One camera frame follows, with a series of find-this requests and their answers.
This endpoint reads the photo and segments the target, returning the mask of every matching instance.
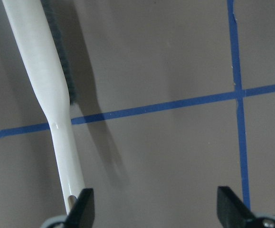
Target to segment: brush handle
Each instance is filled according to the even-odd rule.
[[[23,63],[49,123],[59,177],[68,197],[85,187],[69,115],[69,93],[40,0],[3,0]]]

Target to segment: brush bristles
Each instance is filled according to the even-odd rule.
[[[60,29],[57,24],[54,12],[50,5],[50,0],[41,0],[41,4],[44,10],[44,13],[47,18],[48,25],[50,27],[52,37],[56,46],[56,50],[60,59],[63,73],[65,74],[67,88],[69,90],[70,104],[73,104],[76,101],[76,88],[73,81],[72,73],[70,70],[70,64],[66,57],[66,51],[63,45],[62,36]]]

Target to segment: screw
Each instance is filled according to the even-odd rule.
[[[266,228],[275,228],[275,222],[273,222],[273,221],[270,220],[270,219],[264,219],[264,220],[263,220],[263,225],[264,225],[264,227],[266,227]]]

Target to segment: brush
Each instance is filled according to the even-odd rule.
[[[70,94],[66,83],[65,75],[70,73],[60,47],[62,40],[57,27],[51,33],[49,24],[51,28],[55,24],[52,11],[46,10],[48,23],[40,0],[2,1],[34,93],[50,127],[68,214],[71,199],[78,197],[85,184],[70,119],[70,97],[75,96],[71,78],[67,77]]]

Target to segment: horizontal blue tape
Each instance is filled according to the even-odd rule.
[[[147,106],[142,106],[137,108],[123,109],[123,110],[114,111],[114,112],[82,116],[82,117],[72,119],[72,124],[85,124],[85,123],[121,118],[121,117],[132,116],[132,115],[153,113],[153,112],[175,109],[175,108],[183,108],[183,107],[207,104],[207,103],[218,102],[218,101],[244,98],[246,96],[261,95],[261,94],[267,94],[272,92],[275,92],[275,85],[270,85],[270,86],[268,85],[268,86],[263,86],[258,88],[236,91],[236,92],[228,92],[228,93],[222,93],[222,94],[216,94],[216,95],[189,98],[189,99],[184,99],[179,101],[171,101],[171,102],[147,105]],[[4,130],[0,130],[0,138],[16,135],[16,134],[25,134],[25,133],[39,132],[39,131],[45,131],[45,130],[49,130],[48,123],[41,123],[36,125],[24,126],[24,127],[4,129]]]

